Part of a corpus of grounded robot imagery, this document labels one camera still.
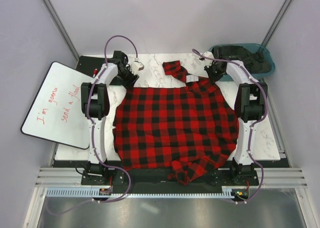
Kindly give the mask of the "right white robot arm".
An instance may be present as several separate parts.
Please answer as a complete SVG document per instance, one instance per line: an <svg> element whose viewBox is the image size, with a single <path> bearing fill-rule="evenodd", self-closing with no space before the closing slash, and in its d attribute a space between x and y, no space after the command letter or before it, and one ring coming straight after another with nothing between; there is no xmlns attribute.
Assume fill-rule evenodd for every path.
<svg viewBox="0 0 320 228"><path fill-rule="evenodd" d="M254 142L257 126L268 114L268 86L254 78L241 60L216 58L211 51L202 55L204 70L210 81L215 83L224 75L229 75L238 87L234 111L239 122L239 133L229 179L233 184L240 185L255 176Z"/></svg>

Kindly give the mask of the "red black plaid shirt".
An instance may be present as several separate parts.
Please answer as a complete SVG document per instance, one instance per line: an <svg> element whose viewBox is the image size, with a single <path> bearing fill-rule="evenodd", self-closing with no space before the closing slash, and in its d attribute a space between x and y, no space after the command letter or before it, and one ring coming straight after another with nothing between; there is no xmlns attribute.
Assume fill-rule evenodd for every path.
<svg viewBox="0 0 320 228"><path fill-rule="evenodd" d="M184 86L127 90L115 111L114 149L126 170L170 168L167 178L186 185L226 163L239 122L208 78L188 81L179 61L162 67Z"/></svg>

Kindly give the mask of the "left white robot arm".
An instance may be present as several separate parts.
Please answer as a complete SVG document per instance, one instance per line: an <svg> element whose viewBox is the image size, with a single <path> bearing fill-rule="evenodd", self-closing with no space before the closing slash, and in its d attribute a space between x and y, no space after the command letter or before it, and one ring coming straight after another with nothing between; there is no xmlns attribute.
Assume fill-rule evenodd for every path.
<svg viewBox="0 0 320 228"><path fill-rule="evenodd" d="M128 56L118 50L106 59L93 81L80 86L81 110L87 118L90 132L89 157L81 175L82 185L105 185L110 179L106 167L105 121L110 112L107 86L114 78L118 78L126 89L132 89L139 78L132 72Z"/></svg>

